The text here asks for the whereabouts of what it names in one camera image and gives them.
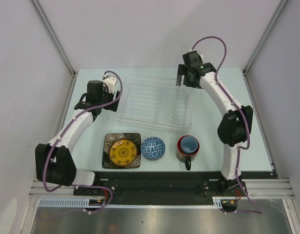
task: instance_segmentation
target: clear plastic tray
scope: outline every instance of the clear plastic tray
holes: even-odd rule
[[[117,118],[120,122],[182,132],[192,122],[193,89],[176,79],[128,74]]]

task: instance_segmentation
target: red mug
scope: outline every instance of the red mug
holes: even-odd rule
[[[187,154],[183,153],[181,150],[181,141],[184,137],[193,137],[193,136],[186,135],[186,136],[180,137],[180,139],[177,142],[176,157],[180,162],[183,162],[185,164],[187,171],[190,171],[191,170],[191,162],[195,159],[197,153],[199,152],[200,143],[195,137],[193,137],[198,142],[198,148],[192,154],[187,155]]]

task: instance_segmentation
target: square plate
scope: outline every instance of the square plate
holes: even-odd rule
[[[115,141],[120,139],[128,139],[135,143],[138,153],[136,159],[126,167],[118,167],[113,164],[109,159],[109,150]],[[110,133],[105,135],[102,167],[105,169],[133,169],[138,168],[141,162],[141,136],[139,133]]]

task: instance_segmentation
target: table surface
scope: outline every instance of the table surface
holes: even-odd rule
[[[101,80],[107,69],[83,69],[79,71],[75,88],[65,120],[65,125],[72,116],[74,106],[86,92],[90,80]],[[176,79],[177,69],[111,69],[119,74],[125,84],[129,73]],[[243,105],[251,105],[240,68],[222,68],[219,76],[229,91]],[[80,169],[91,171],[138,171],[138,172],[186,172],[185,165],[175,156],[176,144],[183,135],[193,135],[200,142],[200,151],[192,162],[191,172],[220,171],[223,161],[223,144],[218,138],[217,128],[221,122],[219,109],[204,90],[195,90],[191,128],[183,133],[142,128],[120,123],[116,114],[103,110],[95,122],[85,131],[76,144],[72,157]],[[165,155],[157,161],[149,161],[141,156],[141,165],[136,169],[104,169],[102,168],[102,152],[105,135],[108,133],[140,133],[141,140],[148,137],[159,137],[166,145]],[[257,119],[253,117],[251,147],[241,153],[242,171],[271,171],[270,161],[262,140]]]

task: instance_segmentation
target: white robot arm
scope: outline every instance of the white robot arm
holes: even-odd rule
[[[229,184],[228,187],[230,187],[230,185],[237,184],[238,148],[243,146],[247,140],[245,123],[240,110],[236,106],[240,107],[245,115],[249,132],[251,132],[252,127],[253,109],[250,106],[242,106],[225,88],[218,77],[216,80],[216,69],[211,63],[203,63],[197,51],[190,51],[182,57],[184,64],[180,64],[178,67],[176,85],[181,85],[182,76],[184,76],[183,84],[185,86],[204,89],[215,102],[222,115],[222,121],[218,127],[219,138],[224,144],[221,174]]]
[[[94,183],[95,173],[77,169],[71,153],[84,131],[95,121],[102,108],[117,111],[120,92],[115,91],[117,79],[103,74],[103,81],[92,80],[87,84],[75,106],[72,120],[47,144],[35,149],[37,179],[59,185],[86,185]]]
[[[231,104],[229,98],[222,91],[222,89],[216,84],[215,72],[209,72],[200,79],[200,87],[204,89],[211,99],[215,102],[222,116],[224,116],[229,111],[237,111],[237,108]],[[241,106],[241,103],[235,98],[234,102]],[[235,144],[233,147],[228,144],[223,146],[223,165],[221,173],[223,177],[227,180],[232,180],[236,178],[235,167],[237,164],[237,150],[238,147],[243,145],[243,142]]]

